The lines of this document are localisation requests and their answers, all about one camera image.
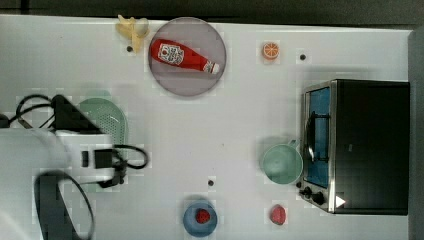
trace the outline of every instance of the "orange slice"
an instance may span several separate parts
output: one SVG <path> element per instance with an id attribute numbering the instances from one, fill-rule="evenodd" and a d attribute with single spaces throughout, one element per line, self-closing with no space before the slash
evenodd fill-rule
<path id="1" fill-rule="evenodd" d="M 262 55 L 267 60 L 275 60 L 280 53 L 280 49 L 276 43 L 266 43 L 262 49 Z"/>

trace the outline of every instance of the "microwave knob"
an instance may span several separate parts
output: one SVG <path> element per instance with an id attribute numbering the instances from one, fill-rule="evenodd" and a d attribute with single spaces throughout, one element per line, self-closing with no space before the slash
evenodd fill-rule
<path id="1" fill-rule="evenodd" d="M 312 195 L 312 190 L 310 187 L 305 187 L 305 189 L 300 190 L 299 193 L 303 195 L 306 199 L 309 199 Z"/>
<path id="2" fill-rule="evenodd" d="M 318 205 L 322 205 L 325 202 L 324 194 L 322 192 L 317 192 L 312 194 L 312 201 L 314 201 Z"/>

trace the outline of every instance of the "bottle cap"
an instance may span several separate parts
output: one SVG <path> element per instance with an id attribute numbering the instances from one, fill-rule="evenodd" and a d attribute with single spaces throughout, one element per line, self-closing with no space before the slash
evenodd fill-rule
<path id="1" fill-rule="evenodd" d="M 217 74 L 219 72 L 219 64 L 216 64 L 212 68 L 212 74 Z"/>

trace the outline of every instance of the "blue cup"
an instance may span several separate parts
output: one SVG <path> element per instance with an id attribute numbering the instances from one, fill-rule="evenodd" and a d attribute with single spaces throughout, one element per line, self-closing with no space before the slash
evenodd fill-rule
<path id="1" fill-rule="evenodd" d="M 206 223 L 198 223 L 196 220 L 197 212 L 201 209 L 206 210 L 210 219 Z M 206 200 L 198 200 L 192 203 L 184 213 L 183 224 L 186 231 L 194 237 L 206 237 L 210 235 L 218 224 L 218 217 L 215 209 Z"/>

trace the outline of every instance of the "microwave oven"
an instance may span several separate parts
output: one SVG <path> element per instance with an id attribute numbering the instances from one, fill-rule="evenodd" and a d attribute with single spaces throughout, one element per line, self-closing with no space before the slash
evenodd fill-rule
<path id="1" fill-rule="evenodd" d="M 409 83 L 336 79 L 302 99 L 302 198 L 335 214 L 407 215 Z"/>

